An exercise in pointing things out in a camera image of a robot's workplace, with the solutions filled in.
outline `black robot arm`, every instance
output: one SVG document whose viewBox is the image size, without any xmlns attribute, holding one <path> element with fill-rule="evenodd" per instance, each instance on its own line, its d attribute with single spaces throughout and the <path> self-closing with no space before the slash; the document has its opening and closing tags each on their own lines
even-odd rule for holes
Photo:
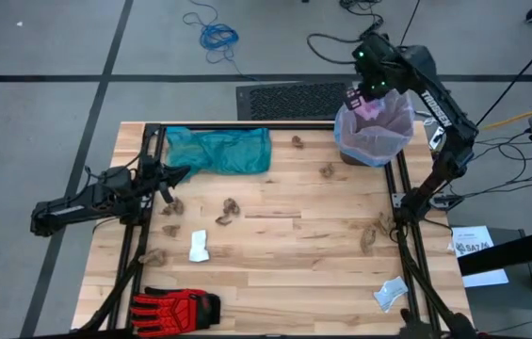
<svg viewBox="0 0 532 339">
<path fill-rule="evenodd" d="M 369 101 L 384 97 L 392 89 L 402 94 L 411 89 L 445 130 L 446 142 L 431 174 L 420 187 L 407 192 L 401 203 L 402 216 L 418 221 L 428 212 L 435 192 L 464 175 L 473 158 L 478 130 L 439 81 L 435 61 L 425 46 L 394 47 L 386 37 L 371 32 L 352 55 L 356 71 L 363 77 L 354 96 Z M 359 104 L 351 98 L 349 101 Z"/>
<path fill-rule="evenodd" d="M 107 169 L 94 176 L 96 183 L 89 184 L 74 196 L 49 202 L 39 202 L 31 214 L 31 232 L 50 236 L 68 224 L 98 218 L 118 217 L 122 224 L 139 224 L 142 215 L 142 198 L 159 190 L 165 202 L 173 202 L 169 188 L 184 179 L 189 166 L 172 168 L 158 159 L 142 155 L 137 175 L 127 167 Z"/>
<path fill-rule="evenodd" d="M 402 198 L 397 211 L 396 222 L 399 226 L 397 242 L 404 267 L 423 288 L 427 298 L 440 314 L 453 338 L 474 339 L 476 330 L 470 320 L 460 313 L 452 313 L 427 280 L 410 254 L 406 235 L 401 225 L 417 227 L 430 209 L 429 201 L 443 187 L 460 178 L 466 171 L 467 163 L 473 158 L 473 144 L 478 134 L 476 126 L 466 118 L 443 87 L 435 61 L 425 46 L 394 47 L 387 37 L 371 32 L 364 37 L 363 43 L 353 52 L 355 68 L 363 81 L 358 90 L 347 97 L 349 108 L 361 105 L 360 98 L 366 102 L 384 97 L 395 89 L 404 93 L 413 90 L 425 103 L 437 122 L 445 131 L 445 144 L 433 163 L 432 172 L 417 188 Z M 414 333 L 402 329 L 400 337 L 412 338 Z M 430 326 L 424 329 L 422 336 L 433 337 Z"/>
</svg>

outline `black rubber mat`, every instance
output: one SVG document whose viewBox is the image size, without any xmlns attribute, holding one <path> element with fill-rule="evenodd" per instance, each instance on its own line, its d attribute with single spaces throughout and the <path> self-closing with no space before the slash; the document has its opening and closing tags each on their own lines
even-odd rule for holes
<svg viewBox="0 0 532 339">
<path fill-rule="evenodd" d="M 334 120 L 350 83 L 292 83 L 236 88 L 240 121 Z"/>
</svg>

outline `red glove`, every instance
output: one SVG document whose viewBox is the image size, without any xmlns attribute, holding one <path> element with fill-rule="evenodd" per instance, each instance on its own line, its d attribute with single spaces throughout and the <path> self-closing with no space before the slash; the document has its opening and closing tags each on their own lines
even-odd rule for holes
<svg viewBox="0 0 532 339">
<path fill-rule="evenodd" d="M 151 287 L 134 296 L 132 324 L 143 338 L 208 329 L 219 324 L 219 297 L 202 290 Z"/>
</svg>

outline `white paper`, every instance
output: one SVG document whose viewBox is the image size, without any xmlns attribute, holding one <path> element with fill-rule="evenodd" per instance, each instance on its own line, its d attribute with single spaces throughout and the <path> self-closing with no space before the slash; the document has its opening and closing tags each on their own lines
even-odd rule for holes
<svg viewBox="0 0 532 339">
<path fill-rule="evenodd" d="M 385 282 L 380 291 L 375 292 L 375 299 L 384 313 L 388 313 L 394 301 L 408 292 L 408 287 L 401 277 Z"/>
<path fill-rule="evenodd" d="M 486 226 L 454 227 L 454 249 L 457 257 L 493 247 L 492 238 Z M 462 277 L 464 287 L 487 286 L 508 283 L 504 269 L 472 274 Z"/>
<path fill-rule="evenodd" d="M 206 249 L 207 245 L 207 231 L 200 230 L 192 233 L 192 244 L 190 245 L 190 253 L 188 260 L 199 263 L 209 260 L 209 252 Z"/>
</svg>

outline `wooden table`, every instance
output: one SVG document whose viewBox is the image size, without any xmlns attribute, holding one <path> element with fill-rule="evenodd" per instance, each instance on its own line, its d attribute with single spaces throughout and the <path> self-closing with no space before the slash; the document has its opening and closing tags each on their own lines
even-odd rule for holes
<svg viewBox="0 0 532 339">
<path fill-rule="evenodd" d="M 137 154 L 143 129 L 143 122 L 121 124 L 112 166 L 123 165 Z M 148 248 L 166 250 L 168 263 L 145 267 L 142 284 L 200 288 L 218 294 L 222 321 L 203 331 L 205 334 L 397 333 L 404 325 L 399 310 L 407 306 L 407 298 L 396 300 L 385 314 L 373 297 L 383 283 L 402 275 L 397 244 L 377 233 L 367 255 L 359 245 L 363 228 L 380 212 L 391 212 L 383 169 L 341 162 L 332 131 L 271 130 L 270 136 L 269 172 L 194 176 L 172 191 L 185 204 L 183 216 L 159 214 L 165 203 L 156 195 Z M 301 137 L 305 148 L 294 148 L 292 136 Z M 415 123 L 415 135 L 405 155 L 411 183 L 418 186 L 431 169 L 427 136 L 420 122 Z M 326 179 L 318 170 L 329 162 L 335 173 Z M 229 197 L 238 202 L 241 215 L 226 227 L 218 226 L 215 219 Z M 447 222 L 439 212 L 427 217 Z M 161 230 L 170 224 L 181 225 L 175 238 Z M 96 231 L 73 328 L 89 320 L 112 288 L 123 229 L 113 221 Z M 188 261 L 190 235 L 197 230 L 207 231 L 208 262 Z M 421 231 L 434 287 L 452 311 L 470 317 L 456 256 L 447 249 L 450 233 L 426 222 L 421 222 Z M 417 296 L 421 315 L 427 320 L 420 288 Z M 121 305 L 127 302 L 124 297 Z M 126 312 L 121 307 L 119 324 L 124 323 Z"/>
</svg>

